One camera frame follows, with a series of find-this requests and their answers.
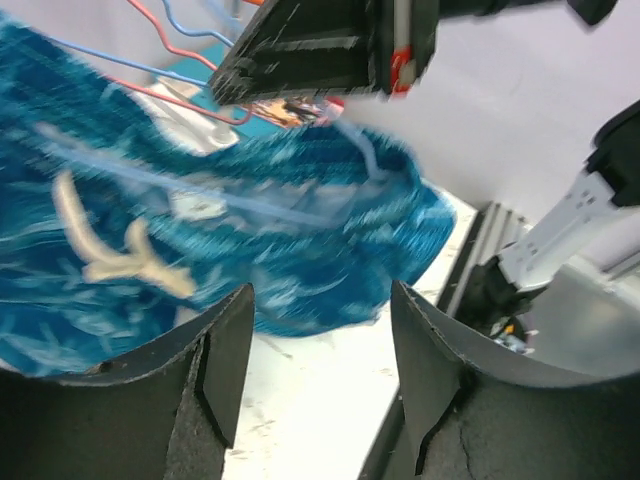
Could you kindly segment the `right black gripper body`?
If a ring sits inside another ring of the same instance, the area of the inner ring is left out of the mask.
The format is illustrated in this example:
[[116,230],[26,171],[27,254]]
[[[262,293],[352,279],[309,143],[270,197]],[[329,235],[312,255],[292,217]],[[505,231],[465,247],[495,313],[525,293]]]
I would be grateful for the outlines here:
[[442,20],[490,17],[546,5],[546,0],[395,0],[373,3],[372,89],[404,95],[420,81],[436,50]]

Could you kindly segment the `blue leaf print shorts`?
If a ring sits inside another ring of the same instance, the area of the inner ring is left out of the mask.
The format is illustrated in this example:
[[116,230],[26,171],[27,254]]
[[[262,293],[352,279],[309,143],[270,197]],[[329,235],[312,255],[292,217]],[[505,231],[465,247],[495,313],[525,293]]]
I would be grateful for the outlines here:
[[[374,319],[393,281],[414,283],[429,268],[456,214],[401,142],[359,131],[388,173],[380,184],[336,124],[197,155],[123,89],[3,14],[2,365],[33,376],[87,370],[245,283],[261,333],[305,337]],[[148,185],[72,162],[74,153],[338,223]]]

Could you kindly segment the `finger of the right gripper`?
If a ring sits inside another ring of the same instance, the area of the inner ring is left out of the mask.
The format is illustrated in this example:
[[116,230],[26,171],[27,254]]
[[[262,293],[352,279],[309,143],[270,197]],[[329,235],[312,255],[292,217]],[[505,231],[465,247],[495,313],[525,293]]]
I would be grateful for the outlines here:
[[393,1],[266,1],[208,85],[220,105],[387,91]]

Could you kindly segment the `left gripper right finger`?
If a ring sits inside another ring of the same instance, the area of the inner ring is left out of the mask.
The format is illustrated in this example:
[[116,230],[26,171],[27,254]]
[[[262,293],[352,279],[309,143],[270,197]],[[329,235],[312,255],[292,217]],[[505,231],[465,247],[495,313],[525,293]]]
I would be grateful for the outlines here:
[[635,479],[639,376],[598,378],[517,354],[405,283],[391,321],[421,479]]

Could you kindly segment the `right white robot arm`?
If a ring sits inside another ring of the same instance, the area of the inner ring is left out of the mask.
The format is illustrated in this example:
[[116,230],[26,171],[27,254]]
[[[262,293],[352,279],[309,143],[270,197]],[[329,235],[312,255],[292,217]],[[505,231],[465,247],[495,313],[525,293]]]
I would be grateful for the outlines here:
[[[426,72],[438,23],[506,1],[267,1],[209,80],[221,105],[294,95],[405,95]],[[523,237],[474,267],[471,288],[538,292],[595,234],[639,203],[637,106],[604,125],[565,195]]]

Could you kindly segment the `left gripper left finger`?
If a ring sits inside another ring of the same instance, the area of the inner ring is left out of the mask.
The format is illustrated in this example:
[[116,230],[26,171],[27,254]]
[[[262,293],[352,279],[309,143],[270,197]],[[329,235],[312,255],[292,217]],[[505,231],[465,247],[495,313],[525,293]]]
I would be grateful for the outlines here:
[[254,326],[244,285],[85,374],[1,374],[5,479],[218,479],[234,444]]

